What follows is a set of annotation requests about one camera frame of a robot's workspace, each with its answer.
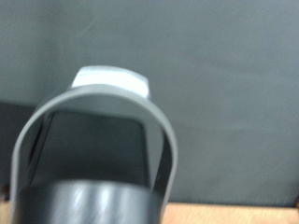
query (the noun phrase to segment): gray wall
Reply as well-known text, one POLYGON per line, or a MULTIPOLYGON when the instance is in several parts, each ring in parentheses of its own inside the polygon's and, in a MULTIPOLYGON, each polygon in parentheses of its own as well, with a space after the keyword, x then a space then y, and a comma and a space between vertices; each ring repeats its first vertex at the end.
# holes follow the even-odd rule
POLYGON ((178 135, 172 200, 292 205, 299 192, 299 5, 0 1, 0 98, 37 104, 81 66, 149 79, 178 135))

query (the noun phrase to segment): black cylinder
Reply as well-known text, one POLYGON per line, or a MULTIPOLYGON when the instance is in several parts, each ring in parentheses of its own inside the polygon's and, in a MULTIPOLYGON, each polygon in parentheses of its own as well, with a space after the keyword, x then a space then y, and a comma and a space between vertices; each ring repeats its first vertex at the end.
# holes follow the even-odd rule
POLYGON ((24 189, 13 224, 157 224, 162 199, 118 182, 64 181, 24 189))

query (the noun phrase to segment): wooden table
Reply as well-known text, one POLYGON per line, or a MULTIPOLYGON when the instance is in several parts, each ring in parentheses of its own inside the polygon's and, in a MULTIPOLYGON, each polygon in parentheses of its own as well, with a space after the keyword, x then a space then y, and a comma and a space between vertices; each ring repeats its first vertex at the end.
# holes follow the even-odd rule
MULTIPOLYGON (((10 204, 0 203, 0 224, 8 224, 10 204)), ((299 224, 296 208, 264 208, 170 203, 163 224, 299 224)))

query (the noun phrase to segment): wooden surface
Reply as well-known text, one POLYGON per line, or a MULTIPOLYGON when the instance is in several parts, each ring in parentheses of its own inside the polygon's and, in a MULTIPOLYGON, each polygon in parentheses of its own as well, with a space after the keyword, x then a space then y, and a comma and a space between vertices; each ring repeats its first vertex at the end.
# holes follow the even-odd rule
MULTIPOLYGON (((0 224, 8 224, 9 203, 0 203, 0 224)), ((295 208, 170 203, 163 224, 299 224, 295 208)))

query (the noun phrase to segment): plastic device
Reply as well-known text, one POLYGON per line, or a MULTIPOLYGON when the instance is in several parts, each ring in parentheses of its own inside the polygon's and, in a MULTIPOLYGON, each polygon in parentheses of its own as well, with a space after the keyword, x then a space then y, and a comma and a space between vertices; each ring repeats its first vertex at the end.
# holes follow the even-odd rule
POLYGON ((21 131, 11 223, 160 223, 177 162, 175 133, 150 101, 148 80, 83 67, 21 131))

